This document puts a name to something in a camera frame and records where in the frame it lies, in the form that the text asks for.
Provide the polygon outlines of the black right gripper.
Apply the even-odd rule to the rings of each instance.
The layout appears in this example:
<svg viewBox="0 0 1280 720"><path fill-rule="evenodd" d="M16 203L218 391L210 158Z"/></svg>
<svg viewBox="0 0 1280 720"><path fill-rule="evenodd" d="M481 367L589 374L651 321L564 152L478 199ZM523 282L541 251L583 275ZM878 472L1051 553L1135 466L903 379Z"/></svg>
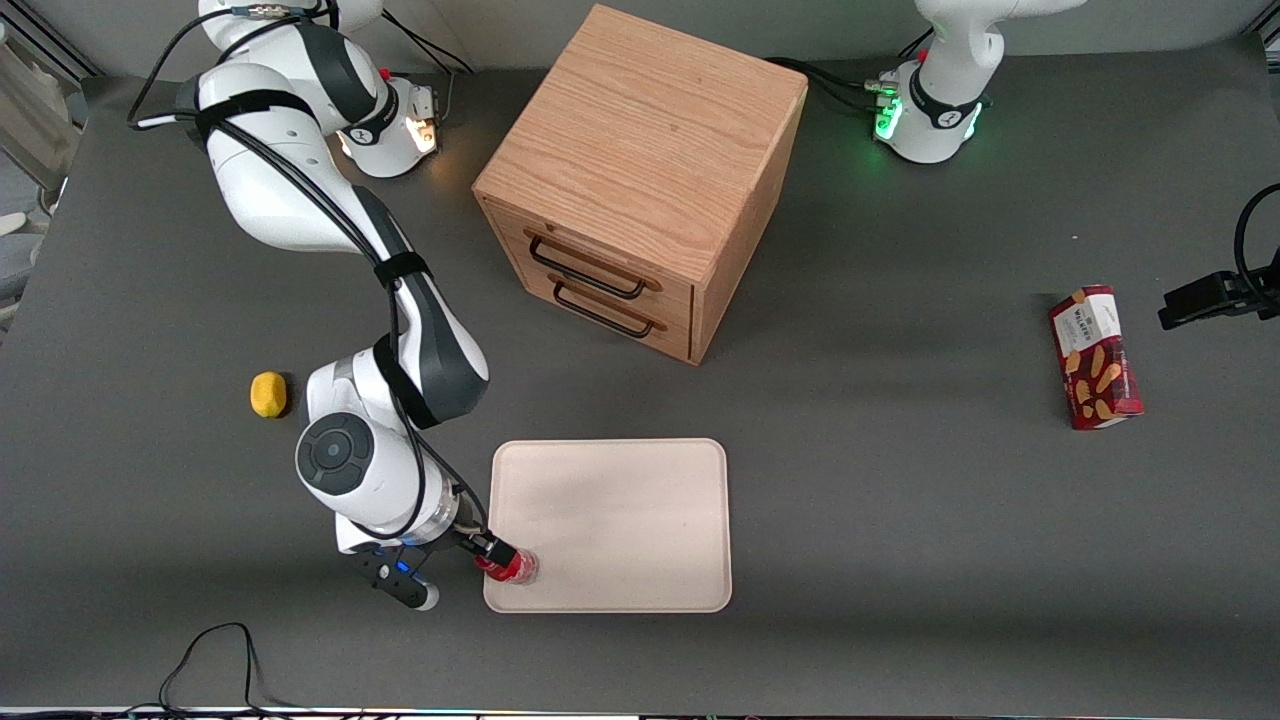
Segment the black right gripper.
<svg viewBox="0 0 1280 720"><path fill-rule="evenodd" d="M509 568L518 560L518 550L490 534L483 525L456 520L448 533L448 546L461 547L474 556L480 568Z"/></svg>

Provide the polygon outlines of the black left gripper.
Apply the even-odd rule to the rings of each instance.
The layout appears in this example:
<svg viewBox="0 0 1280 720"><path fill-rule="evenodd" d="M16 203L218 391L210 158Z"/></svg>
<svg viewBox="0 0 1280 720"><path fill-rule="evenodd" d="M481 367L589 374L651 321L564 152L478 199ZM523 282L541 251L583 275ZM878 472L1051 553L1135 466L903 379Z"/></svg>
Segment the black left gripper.
<svg viewBox="0 0 1280 720"><path fill-rule="evenodd" d="M1262 322L1279 318L1277 273L1215 272L1169 291L1158 320L1165 331L1216 316L1253 313Z"/></svg>

